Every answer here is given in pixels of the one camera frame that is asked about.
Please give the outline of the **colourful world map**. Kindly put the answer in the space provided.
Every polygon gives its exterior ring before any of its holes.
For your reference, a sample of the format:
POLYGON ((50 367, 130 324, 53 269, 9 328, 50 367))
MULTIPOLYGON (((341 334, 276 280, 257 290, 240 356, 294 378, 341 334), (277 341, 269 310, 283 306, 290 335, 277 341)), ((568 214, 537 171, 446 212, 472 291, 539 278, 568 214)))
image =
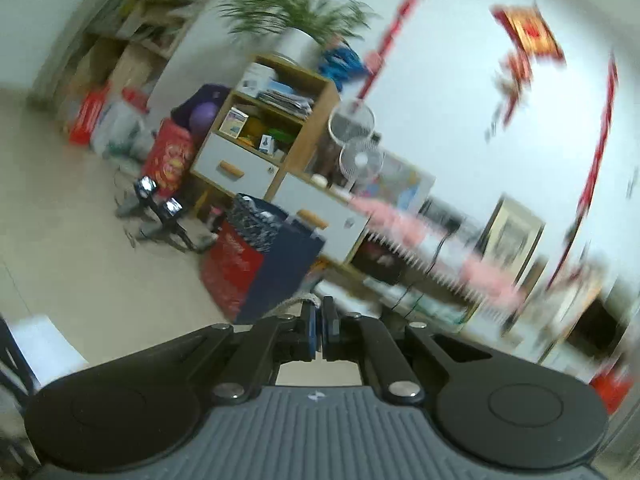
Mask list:
POLYGON ((389 151, 384 151, 383 167, 369 183, 359 185, 355 194, 374 198, 398 210, 416 214, 430 194, 435 177, 406 162, 389 151))

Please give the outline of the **long white wooden cabinet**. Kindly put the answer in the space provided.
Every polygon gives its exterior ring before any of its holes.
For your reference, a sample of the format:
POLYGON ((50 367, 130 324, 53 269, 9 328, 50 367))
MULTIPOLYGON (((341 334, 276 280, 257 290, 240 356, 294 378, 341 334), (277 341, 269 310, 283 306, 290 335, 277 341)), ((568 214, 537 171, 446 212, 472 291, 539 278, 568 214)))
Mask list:
POLYGON ((502 310, 462 287, 444 283, 410 266, 380 242, 370 240, 369 218, 349 206, 346 195, 320 188, 311 180, 287 174, 272 201, 287 212, 302 214, 326 238, 322 255, 334 266, 356 275, 377 295, 396 320, 425 322, 590 382, 604 362, 585 356, 567 342, 552 348, 531 318, 508 330, 504 324, 525 306, 502 310))

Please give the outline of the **red blue Christmas gift box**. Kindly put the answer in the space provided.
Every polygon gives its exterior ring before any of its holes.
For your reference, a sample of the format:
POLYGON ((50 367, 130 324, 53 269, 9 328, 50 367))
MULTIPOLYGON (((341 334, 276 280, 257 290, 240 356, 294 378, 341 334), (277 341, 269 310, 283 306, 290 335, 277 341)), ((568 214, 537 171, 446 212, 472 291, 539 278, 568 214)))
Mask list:
POLYGON ((233 324, 253 324, 294 295, 326 240, 295 214, 236 194, 201 264, 201 281, 233 324))

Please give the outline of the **wooden shelf unit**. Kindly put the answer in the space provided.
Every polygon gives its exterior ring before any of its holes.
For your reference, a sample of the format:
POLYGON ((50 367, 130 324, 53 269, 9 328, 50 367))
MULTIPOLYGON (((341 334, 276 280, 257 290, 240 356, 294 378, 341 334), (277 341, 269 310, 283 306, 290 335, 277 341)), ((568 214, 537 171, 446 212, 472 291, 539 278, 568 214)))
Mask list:
POLYGON ((250 92, 250 83, 241 79, 210 127, 191 174, 230 196, 270 200, 287 174, 311 163, 340 96, 333 81, 274 55, 256 55, 246 69, 311 99, 310 113, 285 110, 269 96, 250 92))

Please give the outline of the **green potted plant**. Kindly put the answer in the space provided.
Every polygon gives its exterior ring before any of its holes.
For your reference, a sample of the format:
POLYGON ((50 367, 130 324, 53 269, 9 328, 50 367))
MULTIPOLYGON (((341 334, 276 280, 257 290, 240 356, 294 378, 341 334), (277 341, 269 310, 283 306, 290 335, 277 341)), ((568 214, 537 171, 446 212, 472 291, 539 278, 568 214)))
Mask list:
POLYGON ((224 0, 219 10, 232 34, 277 37, 297 29, 324 48, 335 39, 359 39, 376 18, 359 0, 224 0))

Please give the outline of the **white desk fan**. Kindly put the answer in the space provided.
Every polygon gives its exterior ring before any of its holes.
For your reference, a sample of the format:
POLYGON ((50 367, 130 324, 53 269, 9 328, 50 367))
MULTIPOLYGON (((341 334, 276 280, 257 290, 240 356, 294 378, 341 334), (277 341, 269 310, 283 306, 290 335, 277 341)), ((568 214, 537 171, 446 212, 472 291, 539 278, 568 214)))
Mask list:
POLYGON ((352 139, 370 138, 374 127, 374 113, 360 99, 338 102, 328 121, 329 135, 339 146, 344 146, 352 139))
POLYGON ((384 153, 370 138, 350 139, 338 156, 338 166, 351 191, 359 183, 373 181, 382 171, 384 153))

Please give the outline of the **pink fringed cloth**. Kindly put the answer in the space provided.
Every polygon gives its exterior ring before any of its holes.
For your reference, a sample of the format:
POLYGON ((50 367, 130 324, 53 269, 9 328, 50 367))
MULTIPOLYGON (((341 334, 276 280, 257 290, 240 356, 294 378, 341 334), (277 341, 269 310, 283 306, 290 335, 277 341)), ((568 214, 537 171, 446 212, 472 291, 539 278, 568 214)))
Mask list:
POLYGON ((513 278, 456 234, 375 198, 354 196, 349 206, 369 218, 366 232, 370 240, 390 248, 420 272, 460 286, 502 310, 513 311, 524 304, 513 278))

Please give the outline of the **framed cartoon portrait picture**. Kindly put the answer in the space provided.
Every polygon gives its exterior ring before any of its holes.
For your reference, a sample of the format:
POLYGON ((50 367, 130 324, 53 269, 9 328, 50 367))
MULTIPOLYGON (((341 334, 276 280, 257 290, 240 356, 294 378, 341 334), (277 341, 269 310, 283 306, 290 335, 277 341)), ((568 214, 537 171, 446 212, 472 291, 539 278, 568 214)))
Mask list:
POLYGON ((532 258, 546 222, 530 209, 503 194, 498 200, 476 248, 482 259, 516 283, 532 258))

